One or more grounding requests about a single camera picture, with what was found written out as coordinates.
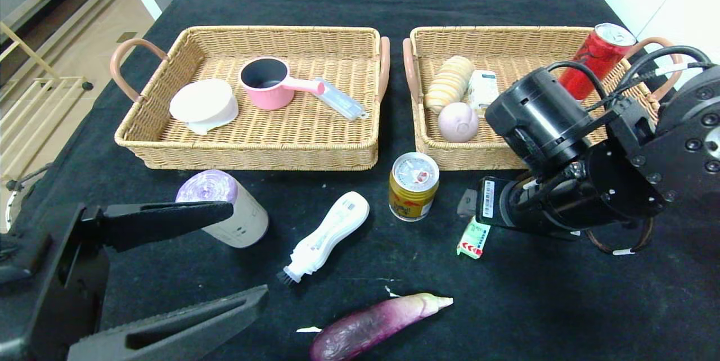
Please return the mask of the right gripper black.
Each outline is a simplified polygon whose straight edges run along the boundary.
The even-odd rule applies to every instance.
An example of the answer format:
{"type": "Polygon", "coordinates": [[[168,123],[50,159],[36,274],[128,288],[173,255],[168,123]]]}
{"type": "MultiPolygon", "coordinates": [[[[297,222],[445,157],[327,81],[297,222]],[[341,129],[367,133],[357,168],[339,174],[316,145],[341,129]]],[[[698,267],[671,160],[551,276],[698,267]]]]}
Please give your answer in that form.
{"type": "Polygon", "coordinates": [[[514,191],[518,181],[483,177],[478,191],[466,189],[457,205],[458,216],[475,216],[479,223],[498,228],[517,228],[514,213],[514,191]]]}

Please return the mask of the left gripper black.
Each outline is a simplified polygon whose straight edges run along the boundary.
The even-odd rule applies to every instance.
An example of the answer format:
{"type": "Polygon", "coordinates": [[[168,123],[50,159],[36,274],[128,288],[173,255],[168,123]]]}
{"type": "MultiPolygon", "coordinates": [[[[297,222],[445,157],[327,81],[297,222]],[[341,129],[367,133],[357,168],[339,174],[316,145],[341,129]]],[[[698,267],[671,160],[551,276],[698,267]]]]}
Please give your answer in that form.
{"type": "Polygon", "coordinates": [[[110,270],[100,246],[128,251],[234,211],[226,201],[70,204],[19,225],[2,260],[2,359],[198,360],[216,350],[260,317],[260,285],[95,333],[110,270]]]}

